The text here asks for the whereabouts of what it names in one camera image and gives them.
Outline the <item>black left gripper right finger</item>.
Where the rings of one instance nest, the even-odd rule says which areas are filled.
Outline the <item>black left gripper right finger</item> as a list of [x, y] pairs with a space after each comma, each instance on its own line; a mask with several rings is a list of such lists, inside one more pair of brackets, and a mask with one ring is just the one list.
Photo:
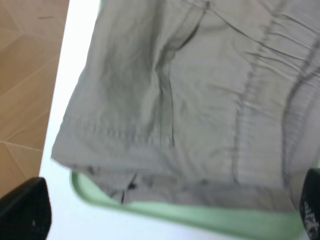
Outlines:
[[299, 213], [310, 240], [320, 240], [320, 169], [306, 174], [299, 203]]

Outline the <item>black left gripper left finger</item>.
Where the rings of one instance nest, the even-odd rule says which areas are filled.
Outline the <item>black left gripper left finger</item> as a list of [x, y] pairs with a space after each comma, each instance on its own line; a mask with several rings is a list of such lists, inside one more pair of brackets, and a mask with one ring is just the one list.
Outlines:
[[2, 240], [45, 240], [51, 224], [51, 203], [43, 177], [32, 177], [0, 198]]

